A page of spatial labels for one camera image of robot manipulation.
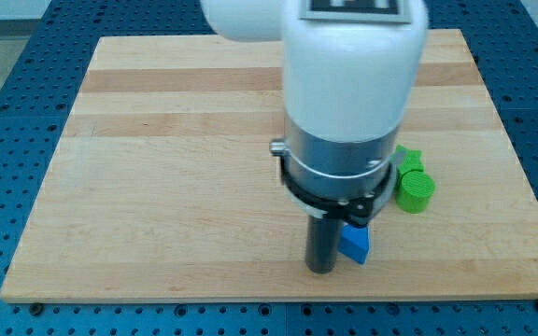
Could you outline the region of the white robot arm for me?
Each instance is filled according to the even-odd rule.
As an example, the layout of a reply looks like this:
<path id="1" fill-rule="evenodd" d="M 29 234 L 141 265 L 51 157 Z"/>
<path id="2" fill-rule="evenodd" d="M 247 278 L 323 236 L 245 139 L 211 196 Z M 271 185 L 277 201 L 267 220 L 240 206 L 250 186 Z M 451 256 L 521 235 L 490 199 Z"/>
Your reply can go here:
<path id="1" fill-rule="evenodd" d="M 396 133 L 429 26 L 422 0 L 203 0 L 232 41 L 279 41 L 285 135 L 271 146 L 314 217 L 363 227 L 389 200 Z"/>

